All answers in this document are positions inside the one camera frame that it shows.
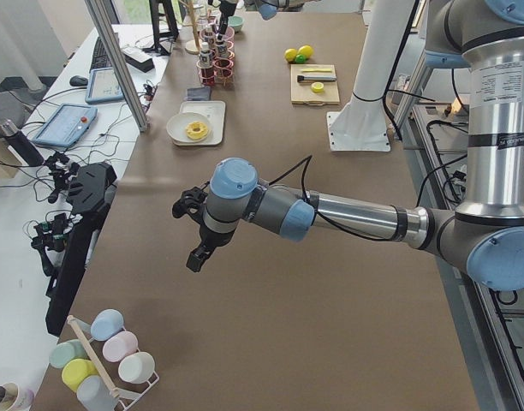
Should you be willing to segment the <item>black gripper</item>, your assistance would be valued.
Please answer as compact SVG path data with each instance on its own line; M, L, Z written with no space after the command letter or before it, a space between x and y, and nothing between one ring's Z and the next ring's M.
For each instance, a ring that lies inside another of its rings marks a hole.
M228 20L230 16L235 14L238 0L217 0L217 7L221 13L218 23L217 40L223 40L224 35L228 29ZM215 1L209 0L208 3L213 6Z
M182 192L181 197L172 206L173 218L190 216L196 223L202 222L203 207L208 196L207 184L193 187ZM200 237L199 245L190 252L186 267L193 272L200 272L203 264L221 246L221 236L207 233Z

